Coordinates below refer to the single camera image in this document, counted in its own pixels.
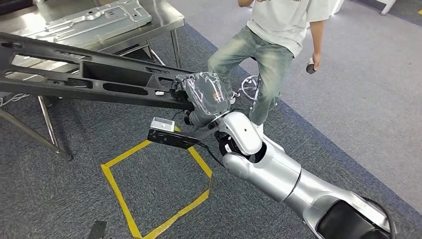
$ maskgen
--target yellow tape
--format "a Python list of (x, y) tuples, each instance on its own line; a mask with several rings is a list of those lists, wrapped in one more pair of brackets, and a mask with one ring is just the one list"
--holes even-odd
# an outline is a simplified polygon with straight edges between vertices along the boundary
[(195, 199), (195, 201), (193, 201), (192, 203), (190, 203), (189, 205), (187, 205), (186, 207), (178, 211), (176, 215), (172, 216), (169, 220), (161, 224), (152, 232), (148, 233), (148, 235), (146, 235), (144, 239), (154, 239), (158, 237), (165, 230), (167, 230), (179, 217), (183, 216), (190, 210), (196, 208), (199, 204), (203, 203), (208, 198), (209, 194), (210, 194), (210, 189), (208, 188), (204, 193), (202, 193), (202, 195), (200, 195), (197, 199)]
[(119, 188), (118, 188), (118, 186), (117, 186), (117, 184), (116, 184), (116, 182), (113, 178), (113, 175), (111, 174), (110, 169), (104, 164), (101, 165), (101, 169), (103, 170), (104, 175), (106, 176), (108, 182), (111, 185), (111, 188), (113, 189), (114, 193), (116, 194), (116, 197), (117, 197), (117, 200), (120, 204), (121, 210), (123, 211), (123, 214), (126, 217), (126, 221), (127, 221), (128, 226), (129, 226), (130, 233), (132, 233), (133, 237), (142, 239), (141, 233), (139, 232), (139, 229), (135, 224), (135, 220), (133, 219), (132, 215), (130, 214), (129, 208), (126, 205), (126, 202), (124, 201), (123, 196), (121, 195), (121, 192), (120, 192), (120, 190), (119, 190)]
[(142, 142), (142, 143), (138, 144), (137, 146), (135, 146), (135, 147), (131, 148), (130, 150), (128, 150), (128, 151), (126, 151), (126, 152), (122, 153), (121, 155), (117, 156), (116, 158), (112, 159), (111, 161), (109, 161), (109, 162), (108, 162), (108, 163), (106, 163), (105, 165), (106, 165), (107, 167), (111, 167), (111, 166), (113, 166), (113, 165), (115, 165), (115, 164), (119, 163), (120, 161), (124, 160), (125, 158), (129, 157), (129, 156), (130, 156), (130, 155), (132, 155), (134, 152), (136, 152), (136, 151), (138, 151), (138, 150), (140, 150), (140, 149), (142, 149), (142, 148), (144, 148), (144, 147), (148, 146), (150, 143), (151, 143), (151, 141), (146, 140), (146, 141), (144, 141), (144, 142)]
[[(135, 220), (133, 219), (132, 215), (130, 214), (129, 208), (127, 207), (126, 202), (123, 199), (123, 196), (113, 178), (113, 175), (111, 174), (110, 167), (119, 163), (120, 161), (124, 160), (125, 158), (129, 157), (136, 151), (148, 146), (151, 142), (146, 140), (137, 146), (131, 148), (127, 152), (117, 156), (116, 158), (112, 159), (111, 161), (107, 162), (106, 164), (101, 165), (101, 169), (104, 172), (104, 175), (106, 176), (108, 182), (111, 185), (111, 188), (113, 189), (114, 193), (116, 194), (117, 200), (121, 206), (121, 209), (123, 211), (124, 216), (126, 217), (127, 224), (129, 226), (129, 230), (132, 233), (132, 236), (135, 239), (142, 239), (141, 233), (139, 232), (138, 227), (136, 226)], [(160, 234), (162, 234), (165, 230), (167, 230), (179, 217), (183, 216), (187, 212), (191, 211), (192, 209), (196, 208), (199, 204), (203, 203), (210, 194), (210, 188), (211, 188), (211, 177), (212, 177), (212, 171), (208, 167), (207, 163), (201, 158), (201, 156), (198, 154), (198, 152), (193, 148), (188, 148), (189, 153), (192, 155), (192, 157), (195, 159), (195, 161), (199, 164), (201, 169), (204, 171), (204, 173), (208, 176), (210, 179), (208, 188), (205, 192), (203, 192), (198, 198), (196, 198), (193, 202), (191, 202), (186, 207), (182, 208), (180, 211), (176, 213), (176, 215), (172, 216), (170, 219), (168, 219), (165, 223), (161, 224), (159, 227), (148, 233), (144, 238), (145, 239), (154, 239)]]
[(188, 151), (189, 151), (189, 153), (191, 153), (192, 157), (199, 164), (199, 166), (202, 168), (202, 170), (205, 172), (205, 174), (211, 179), (212, 171), (208, 167), (207, 163), (205, 163), (205, 161), (198, 154), (198, 152), (193, 147), (188, 148)]

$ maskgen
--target person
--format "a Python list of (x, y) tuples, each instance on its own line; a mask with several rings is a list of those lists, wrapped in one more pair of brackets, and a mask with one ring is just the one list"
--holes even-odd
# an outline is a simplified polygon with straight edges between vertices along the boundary
[(328, 0), (238, 0), (240, 7), (254, 3), (252, 18), (246, 26), (208, 60), (208, 70), (220, 77), (231, 93), (229, 71), (244, 59), (253, 57), (258, 63), (262, 82), (249, 119), (258, 134), (268, 112), (280, 99), (282, 81), (292, 60), (302, 50), (308, 23), (314, 43), (314, 69), (321, 59), (324, 21), (330, 16)]

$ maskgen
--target light blue jeans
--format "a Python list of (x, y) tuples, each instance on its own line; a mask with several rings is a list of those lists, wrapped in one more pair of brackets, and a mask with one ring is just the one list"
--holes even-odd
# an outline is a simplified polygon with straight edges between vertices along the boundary
[(286, 47), (263, 40), (246, 26), (208, 60), (208, 70), (218, 73), (222, 85), (231, 92), (229, 71), (249, 57), (256, 59), (262, 78), (249, 119), (261, 125), (280, 99), (281, 84), (294, 56)]

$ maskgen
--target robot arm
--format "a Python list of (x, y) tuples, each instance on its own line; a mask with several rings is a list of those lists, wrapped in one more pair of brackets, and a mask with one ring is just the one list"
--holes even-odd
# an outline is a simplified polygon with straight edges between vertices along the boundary
[[(208, 124), (210, 131), (202, 135), (175, 132), (168, 130), (171, 127), (164, 119), (155, 118), (148, 135), (150, 141), (188, 148), (214, 134), (222, 154), (220, 163), (270, 198), (288, 205), (317, 238), (394, 238), (394, 225), (374, 203), (304, 170), (281, 146), (265, 135), (261, 138), (245, 114), (230, 112), (217, 78), (210, 80), (207, 74), (198, 73), (182, 76), (179, 82), (195, 106), (185, 122)], [(203, 100), (203, 92), (215, 101)]]
[(215, 120), (215, 125), (211, 131), (224, 135), (217, 136), (222, 165), (270, 198), (288, 205), (317, 238), (394, 238), (394, 225), (376, 205), (304, 170), (281, 146), (266, 136), (261, 139), (243, 113), (225, 114)]

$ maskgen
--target metal table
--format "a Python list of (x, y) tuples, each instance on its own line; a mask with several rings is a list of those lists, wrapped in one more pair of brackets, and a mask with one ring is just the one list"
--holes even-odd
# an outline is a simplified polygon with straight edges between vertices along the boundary
[[(0, 31), (12, 33), (26, 28), (38, 27), (39, 25), (44, 25), (46, 22), (58, 20), (65, 16), (85, 11), (93, 7), (102, 6), (110, 2), (113, 2), (113, 0), (42, 1), (35, 6), (0, 16)], [(139, 0), (139, 3), (152, 16), (150, 23), (140, 28), (128, 31), (124, 34), (88, 46), (86, 49), (111, 54), (117, 53), (119, 55), (125, 55), (135, 50), (148, 47), (149, 52), (153, 54), (161, 64), (164, 64), (150, 48), (148, 40), (158, 35), (170, 32), (176, 58), (176, 65), (180, 68), (181, 61), (176, 29), (182, 27), (185, 24), (184, 16), (165, 0)], [(55, 69), (54, 66), (48, 65), (48, 63), (43, 62), (41, 64), (43, 64), (42, 69)], [(26, 126), (17, 118), (13, 117), (2, 109), (0, 109), (0, 118), (4, 118), (10, 121), (40, 143), (53, 149), (54, 152), (56, 152), (58, 155), (66, 159), (70, 159), (70, 154), (67, 154), (58, 147), (57, 139), (55, 137), (53, 127), (47, 112), (45, 103), (46, 98), (43, 96), (38, 96), (38, 99), (47, 124), (52, 144), (45, 140), (37, 132), (33, 131), (30, 127)]]

